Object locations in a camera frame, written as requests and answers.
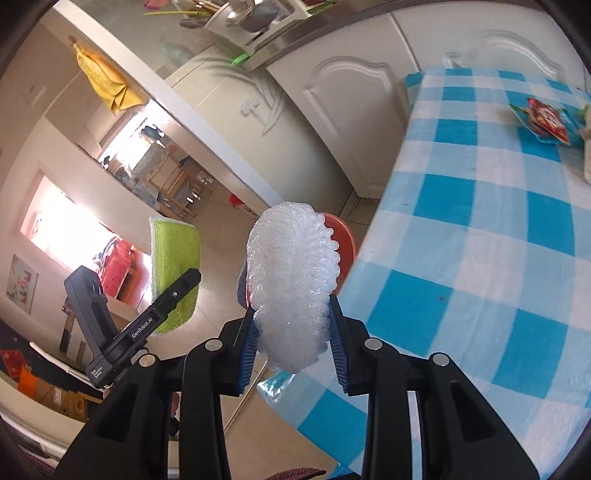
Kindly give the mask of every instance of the translucent white object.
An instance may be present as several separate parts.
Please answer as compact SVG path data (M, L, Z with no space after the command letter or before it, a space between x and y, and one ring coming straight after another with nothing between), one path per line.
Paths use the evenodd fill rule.
M249 301L261 332L258 349L272 367L298 373L327 349L340 261L332 234L322 213L293 202L265 210L251 231Z

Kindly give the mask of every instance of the green microfiber pad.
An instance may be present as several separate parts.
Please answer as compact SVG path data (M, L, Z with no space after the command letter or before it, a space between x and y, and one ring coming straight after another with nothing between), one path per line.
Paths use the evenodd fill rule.
M193 225L170 218L152 217L152 297L156 299L189 268L199 269L201 247ZM192 317L197 305L199 286L192 289L168 315L156 333L180 327Z

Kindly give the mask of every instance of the blue and white checkered tablecloth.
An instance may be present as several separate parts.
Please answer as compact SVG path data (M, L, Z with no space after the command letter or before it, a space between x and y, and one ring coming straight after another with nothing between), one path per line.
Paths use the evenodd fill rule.
M407 85L406 139L341 307L403 352L449 353L545 478L591 416L591 186L583 151L538 142L509 103L576 114L589 97L488 69ZM366 398L343 394L330 352L286 379L259 386L272 408L360 472ZM419 478L417 428L413 442Z

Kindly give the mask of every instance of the floor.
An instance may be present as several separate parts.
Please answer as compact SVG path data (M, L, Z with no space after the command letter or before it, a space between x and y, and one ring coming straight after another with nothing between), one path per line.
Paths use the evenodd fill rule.
M150 339L150 350L161 358L188 353L195 345L217 336L226 321L243 316L244 309L236 301L236 281L255 220L230 206L229 196L218 182L210 195L202 196L194 221L202 240L203 280L197 309L182 327ZM349 215L348 223L359 245L377 204L377 200L359 199ZM257 359L253 380L264 365L263 359ZM270 375L272 372L265 370L260 377ZM222 397L222 415L235 480L262 480L304 466L331 472L336 465L334 459L275 414L256 391L246 398Z

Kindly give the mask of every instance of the yellow towel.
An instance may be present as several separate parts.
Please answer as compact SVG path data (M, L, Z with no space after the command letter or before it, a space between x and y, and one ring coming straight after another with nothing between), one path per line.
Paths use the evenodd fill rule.
M135 105L146 105L147 98L134 92L125 78L100 54L72 42L80 69L88 77L92 88L113 113L119 113Z

